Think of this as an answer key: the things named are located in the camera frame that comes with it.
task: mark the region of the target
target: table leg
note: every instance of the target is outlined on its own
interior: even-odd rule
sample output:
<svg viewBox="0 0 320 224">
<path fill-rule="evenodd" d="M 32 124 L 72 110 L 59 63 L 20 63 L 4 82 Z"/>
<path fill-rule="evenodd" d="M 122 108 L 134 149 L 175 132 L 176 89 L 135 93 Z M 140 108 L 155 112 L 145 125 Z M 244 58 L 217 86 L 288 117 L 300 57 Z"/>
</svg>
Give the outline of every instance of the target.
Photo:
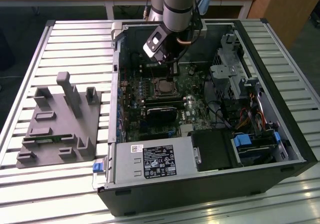
<svg viewBox="0 0 320 224">
<path fill-rule="evenodd" d="M 106 15 L 108 17 L 108 19 L 115 19 L 115 14 L 114 14 L 114 3 L 113 1 L 106 1 L 104 3 L 105 5 L 105 9 L 106 9 Z"/>
<path fill-rule="evenodd" d="M 246 0 L 245 1 L 245 3 L 243 4 L 243 6 L 242 6 L 242 8 L 240 10 L 238 19 L 245 19 L 245 18 L 248 17 L 251 5 L 252 5 L 252 0 Z"/>
</svg>

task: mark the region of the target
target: floor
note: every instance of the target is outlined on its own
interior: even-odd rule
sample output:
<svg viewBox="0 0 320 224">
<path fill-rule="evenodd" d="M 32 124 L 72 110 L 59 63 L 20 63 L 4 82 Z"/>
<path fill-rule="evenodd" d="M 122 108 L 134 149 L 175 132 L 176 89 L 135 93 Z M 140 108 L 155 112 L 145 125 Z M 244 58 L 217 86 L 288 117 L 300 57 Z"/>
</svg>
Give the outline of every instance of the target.
<svg viewBox="0 0 320 224">
<path fill-rule="evenodd" d="M 142 18 L 143 9 L 143 7 L 116 7 L 114 15 L 117 19 Z M 39 16 L 35 16 L 30 7 L 0 7 L 0 29 L 5 34 L 16 58 L 13 67 L 0 71 L 2 87 L 0 130 L 6 121 L 46 21 L 106 18 L 104 7 L 42 7 Z M 314 28 L 308 21 L 290 50 L 318 94 L 320 94 L 319 42 L 320 29 Z"/>
</svg>

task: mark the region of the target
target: power supply label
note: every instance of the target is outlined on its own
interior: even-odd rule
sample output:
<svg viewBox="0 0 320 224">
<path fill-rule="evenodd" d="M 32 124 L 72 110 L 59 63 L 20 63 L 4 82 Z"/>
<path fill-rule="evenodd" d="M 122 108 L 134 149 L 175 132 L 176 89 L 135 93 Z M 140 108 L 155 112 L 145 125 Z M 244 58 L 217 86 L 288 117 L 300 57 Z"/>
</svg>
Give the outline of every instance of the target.
<svg viewBox="0 0 320 224">
<path fill-rule="evenodd" d="M 144 148 L 143 170 L 146 179 L 177 175 L 173 146 Z"/>
</svg>

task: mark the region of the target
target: gray plastic base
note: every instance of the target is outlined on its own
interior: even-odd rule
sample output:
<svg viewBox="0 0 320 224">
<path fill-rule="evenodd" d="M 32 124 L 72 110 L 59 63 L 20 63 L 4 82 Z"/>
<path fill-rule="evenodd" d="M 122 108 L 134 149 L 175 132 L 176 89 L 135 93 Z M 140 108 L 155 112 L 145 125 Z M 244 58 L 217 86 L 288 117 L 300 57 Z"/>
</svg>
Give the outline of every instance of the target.
<svg viewBox="0 0 320 224">
<path fill-rule="evenodd" d="M 76 87 L 72 88 L 73 93 L 67 96 L 51 95 L 48 88 L 37 89 L 34 99 L 38 105 L 22 142 L 17 168 L 95 158 L 101 92 L 88 88 L 86 93 L 78 93 Z M 72 100 L 73 107 L 67 104 L 67 100 Z"/>
</svg>

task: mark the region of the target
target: metal grating table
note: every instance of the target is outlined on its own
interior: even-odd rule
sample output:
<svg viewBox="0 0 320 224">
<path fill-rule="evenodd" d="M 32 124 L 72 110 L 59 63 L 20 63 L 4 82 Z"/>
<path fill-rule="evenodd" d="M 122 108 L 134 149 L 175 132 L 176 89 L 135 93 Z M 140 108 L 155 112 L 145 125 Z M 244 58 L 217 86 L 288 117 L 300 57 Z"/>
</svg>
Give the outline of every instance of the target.
<svg viewBox="0 0 320 224">
<path fill-rule="evenodd" d="M 57 21 L 46 26 L 0 135 L 0 223 L 292 223 L 320 221 L 320 164 L 264 194 L 115 218 L 92 188 L 92 164 L 17 169 L 36 87 L 62 93 L 56 74 L 68 71 L 79 92 L 101 91 L 97 158 L 107 154 L 113 49 L 109 20 Z M 320 159 L 320 102 L 268 24 L 243 20 L 252 42 L 305 138 Z M 254 76 L 248 58 L 247 65 Z"/>
</svg>

